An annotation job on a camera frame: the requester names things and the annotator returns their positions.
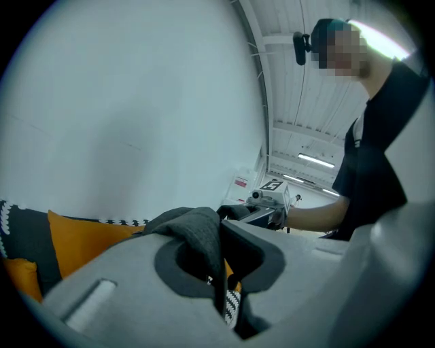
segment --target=ceiling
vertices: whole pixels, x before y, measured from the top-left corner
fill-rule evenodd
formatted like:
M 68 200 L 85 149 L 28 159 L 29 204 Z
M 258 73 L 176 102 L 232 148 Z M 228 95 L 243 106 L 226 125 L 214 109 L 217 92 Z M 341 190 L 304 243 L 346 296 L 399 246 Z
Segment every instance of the ceiling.
M 258 77 L 264 81 L 267 100 L 268 171 L 312 181 L 309 185 L 315 184 L 318 189 L 330 188 L 343 160 L 346 132 L 364 111 L 368 95 L 359 83 L 321 75 L 310 62 L 310 54 L 306 65 L 297 65 L 293 33 L 310 34 L 320 18 L 352 18 L 378 26 L 378 30 L 404 48 L 411 49 L 412 42 L 391 14 L 364 0 L 239 0 L 239 3 L 255 40 L 250 44 L 258 50 L 253 55 L 261 62 Z M 335 167 L 329 169 L 301 160 L 299 153 Z

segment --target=white wall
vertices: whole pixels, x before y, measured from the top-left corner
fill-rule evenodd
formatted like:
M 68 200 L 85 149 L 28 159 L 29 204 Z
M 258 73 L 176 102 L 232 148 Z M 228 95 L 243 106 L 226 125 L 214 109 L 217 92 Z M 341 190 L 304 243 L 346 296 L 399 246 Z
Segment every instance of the white wall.
M 57 3 L 0 86 L 0 195 L 90 218 L 217 208 L 264 136 L 227 0 Z
M 276 177 L 265 175 L 262 185 L 266 182 L 277 179 Z M 297 194 L 300 194 L 302 197 L 302 200 L 299 202 L 298 208 L 316 208 L 316 207 L 322 207 L 327 204 L 331 204 L 336 201 L 335 197 L 328 197 L 320 193 L 316 193 L 312 190 L 308 190 L 306 188 L 302 188 L 300 186 L 292 184 L 290 181 L 289 183 L 289 190 L 290 190 L 290 196 L 293 198 Z

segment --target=white panel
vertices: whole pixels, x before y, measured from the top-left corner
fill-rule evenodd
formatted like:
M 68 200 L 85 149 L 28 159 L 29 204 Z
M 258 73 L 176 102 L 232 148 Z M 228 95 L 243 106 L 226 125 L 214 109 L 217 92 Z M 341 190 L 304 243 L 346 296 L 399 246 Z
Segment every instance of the white panel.
M 283 166 L 281 164 L 273 163 L 271 165 L 271 171 L 276 172 L 278 174 L 287 174 L 291 175 L 293 177 L 300 177 L 303 180 L 309 180 L 321 187 L 330 188 L 333 181 L 324 181 L 321 179 L 318 175 L 312 175 L 310 173 L 301 172 L 298 169 L 295 168 L 288 168 L 286 166 Z
M 286 153 L 289 146 L 290 146 L 290 142 L 292 140 L 293 135 L 290 135 L 289 137 L 283 134 L 280 134 L 280 146 L 279 146 L 279 150 L 282 154 Z
M 287 34 L 290 32 L 290 24 L 288 21 L 288 12 L 285 8 L 284 0 L 272 0 L 271 6 L 275 6 L 275 11 L 278 16 L 279 32 Z
M 341 162 L 343 161 L 343 156 L 345 153 L 345 149 L 328 145 L 322 143 L 320 141 L 315 141 L 312 146 L 309 148 L 310 152 L 316 154 L 316 157 L 323 158 L 327 162 L 334 163 L 337 168 L 340 167 Z
M 300 31 L 304 33 L 304 21 L 302 19 L 302 8 L 300 0 L 282 0 L 287 11 L 290 32 Z
M 290 141 L 285 149 L 284 154 L 297 157 L 313 144 L 313 139 L 303 134 L 292 134 Z
M 299 172 L 299 171 L 303 171 L 306 164 L 302 164 L 300 162 L 291 162 L 289 160 L 284 160 L 281 159 L 279 157 L 276 156 L 277 154 L 274 154 L 274 156 L 271 156 L 271 162 L 275 165 L 278 165 L 282 168 L 287 168 L 287 169 L 291 169 L 293 171 Z
M 258 19 L 256 17 L 256 13 L 254 8 L 252 7 L 249 0 L 239 0 L 243 11 L 245 12 L 246 18 L 248 20 L 249 25 L 251 26 L 252 35 L 256 40 L 256 46 L 260 53 L 266 53 L 266 46 L 264 46 L 263 42 L 263 34 L 258 23 Z M 269 147 L 270 144 L 273 143 L 273 117 L 275 112 L 275 107 L 273 103 L 273 89 L 272 89 L 272 79 L 271 79 L 271 70 L 268 61 L 267 54 L 260 54 L 260 61 L 262 65 L 262 74 L 264 78 L 264 88 L 266 89 L 266 97 L 267 97 L 267 114 L 268 114 L 268 140 Z
M 435 202 L 434 83 L 415 115 L 385 152 L 406 194 L 414 203 Z
M 275 6 L 270 0 L 250 0 L 263 36 L 280 33 Z
M 305 128 L 302 126 L 294 126 L 292 124 L 282 123 L 282 122 L 274 122 L 273 126 L 274 128 L 279 129 L 281 131 L 303 134 L 317 141 L 323 141 L 324 143 L 331 143 L 332 145 L 336 145 L 337 147 L 344 146 L 344 139 L 339 139 L 338 137 L 332 135 L 317 132 L 316 130 L 310 128 Z
M 299 109 L 304 67 L 294 63 L 293 55 L 285 57 L 285 105 L 283 122 L 294 123 Z
M 2 81 L 0 192 L 89 218 L 217 208 L 264 139 L 256 75 L 227 1 L 58 2 Z
M 272 97 L 274 107 L 274 115 L 272 117 L 277 120 L 282 120 L 284 117 L 284 103 L 286 98 L 286 74 L 285 74 L 285 55 L 283 45 L 267 46 L 268 52 L 275 52 L 268 56 L 272 82 Z
M 310 168 L 315 169 L 316 171 L 319 171 L 322 173 L 327 173 L 327 174 L 333 175 L 333 176 L 336 176 L 336 174 L 338 173 L 338 170 L 336 167 L 328 168 L 328 167 L 322 166 L 321 164 L 310 163 L 309 161 L 303 160 L 301 158 L 287 156 L 284 154 L 280 154 L 278 152 L 273 152 L 272 157 L 273 157 L 273 160 L 276 160 L 277 162 L 281 162 L 282 164 L 285 164 L 288 166 L 293 166 L 295 164 L 302 165 L 304 167 L 310 167 Z
M 278 151 L 278 136 L 279 136 L 279 133 L 276 130 L 273 130 L 273 142 L 272 142 L 273 145 L 270 148 L 270 151 L 272 151 L 272 150 Z
M 263 37 L 264 45 L 287 45 L 293 46 L 293 33 L 273 34 Z

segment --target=black and white patterned fabric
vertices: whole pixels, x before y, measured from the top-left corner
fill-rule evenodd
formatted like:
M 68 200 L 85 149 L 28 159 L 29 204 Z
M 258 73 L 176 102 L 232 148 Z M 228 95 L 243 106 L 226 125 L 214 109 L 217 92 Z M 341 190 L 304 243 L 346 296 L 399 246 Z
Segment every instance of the black and white patterned fabric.
M 225 322 L 230 329 L 233 329 L 237 323 L 240 307 L 240 293 L 237 291 L 228 290 L 226 292 L 226 310 Z
M 127 226 L 141 226 L 148 223 L 147 219 L 68 218 Z M 52 246 L 47 213 L 0 200 L 0 254 L 4 258 L 26 258 L 36 262 L 39 282 L 44 295 L 61 280 L 56 254 Z M 225 322 L 230 328 L 236 326 L 239 305 L 240 293 L 227 291 Z

